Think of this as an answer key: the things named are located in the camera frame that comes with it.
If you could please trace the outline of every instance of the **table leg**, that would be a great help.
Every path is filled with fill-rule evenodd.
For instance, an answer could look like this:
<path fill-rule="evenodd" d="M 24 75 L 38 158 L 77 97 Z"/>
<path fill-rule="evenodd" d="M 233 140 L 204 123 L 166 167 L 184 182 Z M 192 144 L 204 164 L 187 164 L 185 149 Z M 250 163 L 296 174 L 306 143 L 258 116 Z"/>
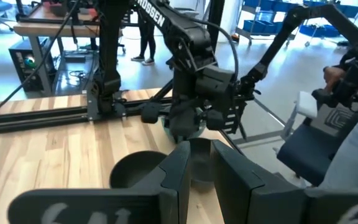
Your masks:
<path fill-rule="evenodd" d="M 63 42 L 62 42 L 62 38 L 61 37 L 58 37 L 57 38 L 57 45 L 59 46 L 59 51 L 60 51 L 60 56 L 64 56 L 64 51 L 65 51 L 65 48 L 63 46 Z"/>
<path fill-rule="evenodd" d="M 41 50 L 41 45 L 38 37 L 30 36 L 29 37 L 31 48 L 34 54 L 35 63 L 39 64 L 42 61 L 43 53 Z M 45 65 L 40 67 L 38 75 L 42 82 L 42 87 L 44 88 L 44 93 L 46 96 L 52 96 L 52 89 L 49 83 L 48 71 Z"/>

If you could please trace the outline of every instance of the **workbench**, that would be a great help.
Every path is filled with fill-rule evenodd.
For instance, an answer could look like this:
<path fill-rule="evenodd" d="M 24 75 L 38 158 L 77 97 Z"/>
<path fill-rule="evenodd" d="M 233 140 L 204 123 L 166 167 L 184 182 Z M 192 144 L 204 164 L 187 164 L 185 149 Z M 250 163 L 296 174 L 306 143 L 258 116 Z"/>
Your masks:
<path fill-rule="evenodd" d="M 128 101 L 144 100 L 158 89 L 124 93 Z M 86 106 L 86 95 L 10 101 L 0 114 Z M 201 137 L 230 139 L 205 130 Z M 115 163 L 126 155 L 153 150 L 169 154 L 175 145 L 162 124 L 144 124 L 140 116 L 0 134 L 0 224 L 19 194 L 44 188 L 108 188 Z M 188 223 L 223 223 L 215 190 L 190 192 Z"/>
<path fill-rule="evenodd" d="M 46 7 L 39 6 L 36 10 L 29 16 L 33 19 L 61 19 L 64 18 L 57 17 L 52 14 Z M 78 15 L 79 19 L 82 21 L 90 21 L 90 15 Z M 18 22 L 14 27 L 16 34 L 19 34 L 23 37 L 28 37 L 30 44 L 34 53 L 34 59 L 36 62 L 42 61 L 44 56 L 41 50 L 41 44 L 38 37 L 53 37 L 56 35 L 60 28 L 60 24 L 48 24 L 48 23 L 32 23 L 32 22 Z M 76 37 L 97 37 L 99 35 L 99 26 L 74 26 L 74 33 Z M 60 55 L 63 55 L 64 47 L 62 43 L 62 37 L 71 37 L 71 27 L 65 26 L 61 31 L 59 37 L 57 38 L 57 43 L 59 46 Z M 45 96 L 52 96 L 53 91 L 52 87 L 48 80 L 48 72 L 45 66 L 41 66 L 39 70 L 39 76 L 44 88 Z"/>

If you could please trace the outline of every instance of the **white object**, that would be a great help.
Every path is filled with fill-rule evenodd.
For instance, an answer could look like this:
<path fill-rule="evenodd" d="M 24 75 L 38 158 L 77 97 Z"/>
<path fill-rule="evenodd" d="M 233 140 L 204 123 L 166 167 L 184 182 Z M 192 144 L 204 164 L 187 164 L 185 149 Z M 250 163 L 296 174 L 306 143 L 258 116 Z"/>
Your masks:
<path fill-rule="evenodd" d="M 292 111 L 290 118 L 284 126 L 281 133 L 281 138 L 286 140 L 291 135 L 292 126 L 295 122 L 295 118 L 298 114 L 306 116 L 310 119 L 317 118 L 317 101 L 316 99 L 307 92 L 300 91 L 298 98 L 295 101 L 295 107 Z"/>

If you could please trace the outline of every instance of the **black bowl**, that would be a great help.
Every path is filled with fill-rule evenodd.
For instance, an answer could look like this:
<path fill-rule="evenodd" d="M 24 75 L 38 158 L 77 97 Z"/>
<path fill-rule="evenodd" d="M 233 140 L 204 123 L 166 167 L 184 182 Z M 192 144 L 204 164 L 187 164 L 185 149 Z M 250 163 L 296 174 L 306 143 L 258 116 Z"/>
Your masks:
<path fill-rule="evenodd" d="M 191 187 L 205 192 L 214 187 L 211 162 L 211 140 L 205 138 L 189 139 Z"/>
<path fill-rule="evenodd" d="M 130 188 L 156 166 L 167 155 L 156 151 L 140 151 L 129 154 L 121 159 L 110 173 L 110 188 Z"/>

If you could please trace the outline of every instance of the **cable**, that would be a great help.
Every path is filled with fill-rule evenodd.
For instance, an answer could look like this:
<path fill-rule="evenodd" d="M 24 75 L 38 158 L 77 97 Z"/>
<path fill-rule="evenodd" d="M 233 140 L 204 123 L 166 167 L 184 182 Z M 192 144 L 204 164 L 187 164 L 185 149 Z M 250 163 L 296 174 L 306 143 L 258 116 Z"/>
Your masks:
<path fill-rule="evenodd" d="M 231 50 L 233 52 L 233 57 L 234 57 L 234 77 L 235 77 L 235 80 L 237 80 L 238 75 L 239 75 L 239 59 L 238 59 L 236 47 L 234 46 L 234 43 L 233 43 L 233 41 L 231 39 L 231 36 L 224 29 L 220 28 L 216 24 L 213 24 L 212 22 L 202 21 L 202 20 L 199 20 L 199 19 L 189 17 L 187 15 L 184 15 L 184 14 L 174 10 L 168 4 L 166 4 L 165 7 L 167 7 L 170 11 L 172 11 L 173 13 L 175 13 L 176 15 L 178 15 L 180 17 L 189 19 L 190 21 L 197 22 L 199 24 L 212 26 L 215 29 L 219 30 L 225 36 L 225 38 L 229 41 L 230 48 L 231 48 Z M 246 132 L 245 132 L 244 127 L 243 127 L 243 125 L 241 123 L 240 116 L 239 116 L 239 114 L 237 112 L 235 96 L 236 96 L 236 92 L 235 92 L 235 88 L 233 87 L 233 91 L 232 91 L 232 108 L 233 108 L 233 111 L 234 111 L 234 115 L 236 116 L 237 122 L 239 123 L 239 129 L 240 129 L 240 132 L 241 132 L 241 136 L 245 139 L 246 138 Z"/>
<path fill-rule="evenodd" d="M 67 17 L 65 18 L 65 20 L 63 21 L 62 25 L 60 26 L 59 30 L 57 31 L 57 33 L 55 34 L 55 36 L 52 38 L 52 41 L 50 43 L 50 45 L 48 46 L 47 50 L 45 51 L 44 57 L 42 58 L 42 61 L 38 64 L 37 68 L 34 69 L 34 71 L 2 102 L 0 102 L 0 108 L 2 106 L 4 106 L 27 82 L 29 82 L 31 80 L 31 78 L 38 73 L 38 71 L 41 69 L 41 66 L 44 65 L 44 63 L 46 62 L 48 55 L 50 53 L 50 50 L 52 49 L 53 43 L 55 42 L 55 40 L 57 39 L 57 37 L 59 36 L 59 34 L 62 32 L 63 28 L 65 27 L 65 25 L 67 24 L 67 22 L 70 20 L 71 15 L 73 14 L 74 10 L 76 9 L 78 3 L 80 2 L 80 0 L 76 0 L 72 9 L 70 10 L 70 12 L 68 13 Z"/>

